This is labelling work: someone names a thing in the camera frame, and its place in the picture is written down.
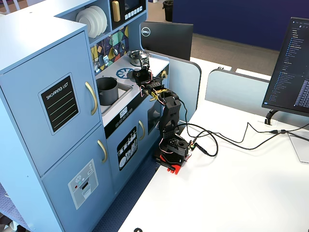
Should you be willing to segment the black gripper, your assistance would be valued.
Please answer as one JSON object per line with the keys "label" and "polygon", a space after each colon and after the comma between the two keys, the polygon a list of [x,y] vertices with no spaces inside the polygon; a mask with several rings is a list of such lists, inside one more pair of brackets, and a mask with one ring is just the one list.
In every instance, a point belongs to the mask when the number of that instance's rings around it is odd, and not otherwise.
{"label": "black gripper", "polygon": [[148,84],[153,84],[154,83],[153,75],[147,58],[140,59],[140,67],[141,67],[140,70],[135,69],[132,72],[132,77],[134,78],[136,84],[139,87],[146,86]]}

